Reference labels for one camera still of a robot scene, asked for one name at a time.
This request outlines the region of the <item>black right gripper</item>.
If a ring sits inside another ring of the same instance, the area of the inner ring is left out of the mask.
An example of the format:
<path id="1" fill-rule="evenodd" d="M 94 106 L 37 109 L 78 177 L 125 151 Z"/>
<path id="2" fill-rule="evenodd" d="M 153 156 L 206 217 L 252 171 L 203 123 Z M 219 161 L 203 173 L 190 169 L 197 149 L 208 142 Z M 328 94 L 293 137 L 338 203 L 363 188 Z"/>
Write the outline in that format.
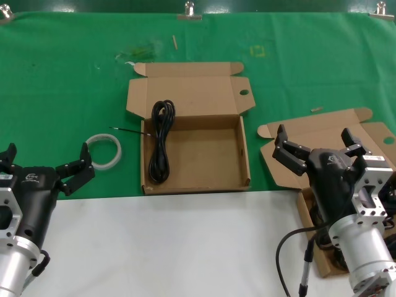
<path id="1" fill-rule="evenodd" d="M 355 177 L 350 172 L 351 157 L 371 155 L 361 140 L 344 128 L 341 138 L 345 148 L 310 148 L 288 140 L 285 126 L 279 125 L 272 157 L 297 176 L 306 170 L 309 184 L 316 198 L 322 219 L 333 224 L 337 220 L 356 214 L 351 197 L 355 191 Z"/>

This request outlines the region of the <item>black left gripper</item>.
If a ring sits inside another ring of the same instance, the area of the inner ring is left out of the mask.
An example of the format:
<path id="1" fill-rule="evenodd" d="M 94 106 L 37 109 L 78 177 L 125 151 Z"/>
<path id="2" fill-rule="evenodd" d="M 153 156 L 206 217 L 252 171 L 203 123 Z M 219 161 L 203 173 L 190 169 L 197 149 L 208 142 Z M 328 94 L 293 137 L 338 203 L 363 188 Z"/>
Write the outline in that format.
<path id="1" fill-rule="evenodd" d="M 14 165 L 17 148 L 10 143 L 0 155 L 1 187 L 9 187 L 22 211 L 16 236 L 42 247 L 59 192 L 70 196 L 95 177 L 92 158 L 86 142 L 76 161 L 57 166 L 21 167 Z"/>

